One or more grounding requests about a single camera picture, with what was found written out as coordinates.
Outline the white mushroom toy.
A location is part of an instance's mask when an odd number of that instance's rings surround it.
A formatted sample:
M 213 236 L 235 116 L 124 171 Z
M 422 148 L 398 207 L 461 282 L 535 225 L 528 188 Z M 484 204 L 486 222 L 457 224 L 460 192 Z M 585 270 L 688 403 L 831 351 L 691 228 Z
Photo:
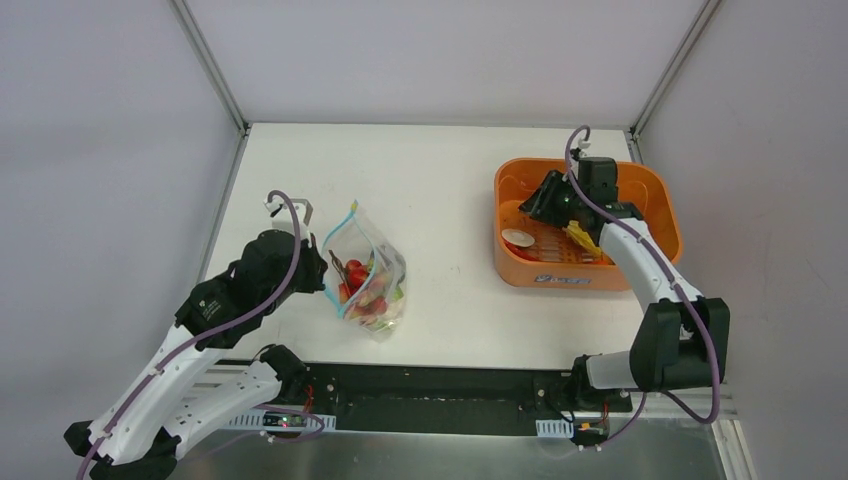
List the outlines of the white mushroom toy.
M 519 248 L 529 248 L 535 244 L 535 238 L 531 234 L 519 229 L 503 229 L 500 234 L 506 243 Z

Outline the orange plastic basket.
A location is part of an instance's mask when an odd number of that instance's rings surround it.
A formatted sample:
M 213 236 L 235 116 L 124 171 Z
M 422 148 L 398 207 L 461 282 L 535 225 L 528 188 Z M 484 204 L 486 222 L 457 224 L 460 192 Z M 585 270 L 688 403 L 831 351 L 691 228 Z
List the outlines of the orange plastic basket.
M 518 209 L 539 187 L 550 170 L 564 169 L 556 158 L 515 158 L 504 163 L 494 177 L 494 264 L 499 276 L 515 287 L 626 291 L 624 274 L 608 257 L 591 262 L 589 256 L 562 230 L 532 220 Z M 676 262 L 683 241 L 664 180 L 652 169 L 631 163 L 618 164 L 619 199 L 633 203 L 642 213 L 651 235 L 664 254 Z M 513 255 L 501 238 L 503 229 L 531 234 L 535 244 L 523 248 L 543 259 L 529 262 Z

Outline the red peach cluster toy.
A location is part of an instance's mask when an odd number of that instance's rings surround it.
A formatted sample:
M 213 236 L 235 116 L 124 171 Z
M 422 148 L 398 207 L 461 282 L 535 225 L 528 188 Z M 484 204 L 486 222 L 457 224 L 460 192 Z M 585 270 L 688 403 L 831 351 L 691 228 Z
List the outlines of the red peach cluster toy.
M 376 329 L 379 317 L 388 310 L 387 280 L 383 274 L 371 277 L 372 264 L 357 259 L 348 260 L 342 267 L 342 282 L 338 285 L 341 317 L 360 326 Z

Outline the clear zip top bag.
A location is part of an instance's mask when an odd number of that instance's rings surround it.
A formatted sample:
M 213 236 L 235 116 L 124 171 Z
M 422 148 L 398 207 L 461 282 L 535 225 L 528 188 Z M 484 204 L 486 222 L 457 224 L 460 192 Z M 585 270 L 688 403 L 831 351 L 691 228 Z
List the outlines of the clear zip top bag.
M 400 324 L 407 302 L 407 262 L 355 201 L 326 236 L 325 295 L 339 319 L 383 340 Z

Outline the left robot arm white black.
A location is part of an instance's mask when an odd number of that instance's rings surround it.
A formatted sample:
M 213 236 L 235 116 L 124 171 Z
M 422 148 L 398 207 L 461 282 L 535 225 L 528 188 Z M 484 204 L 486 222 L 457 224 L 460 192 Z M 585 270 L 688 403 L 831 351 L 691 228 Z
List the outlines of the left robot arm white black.
M 273 344 L 238 374 L 193 401 L 198 377 L 257 330 L 293 294 L 324 290 L 326 262 L 304 227 L 260 233 L 218 275 L 197 284 L 145 369 L 106 412 L 71 424 L 79 479 L 165 479 L 203 438 L 239 413 L 276 399 L 297 402 L 307 367 Z

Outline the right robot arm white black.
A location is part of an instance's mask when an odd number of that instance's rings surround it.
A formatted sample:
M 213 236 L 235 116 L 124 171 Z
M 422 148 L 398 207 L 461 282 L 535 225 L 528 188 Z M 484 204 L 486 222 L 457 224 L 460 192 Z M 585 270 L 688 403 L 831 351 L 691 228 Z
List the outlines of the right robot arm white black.
M 709 387 L 719 395 L 729 306 L 692 286 L 662 252 L 639 208 L 620 200 L 615 161 L 585 158 L 577 172 L 550 170 L 519 210 L 551 227 L 581 227 L 623 273 L 643 312 L 628 350 L 576 359 L 577 376 L 567 384 L 573 405 L 593 409 L 608 390 L 668 394 Z

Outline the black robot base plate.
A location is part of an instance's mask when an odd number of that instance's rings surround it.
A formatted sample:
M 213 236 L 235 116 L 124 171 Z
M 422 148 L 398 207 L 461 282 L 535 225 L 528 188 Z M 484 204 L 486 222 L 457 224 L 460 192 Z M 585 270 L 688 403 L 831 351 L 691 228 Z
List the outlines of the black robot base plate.
M 570 370 L 318 362 L 272 402 L 307 406 L 336 431 L 515 437 L 563 436 L 571 420 L 633 410 L 628 393 L 595 390 Z

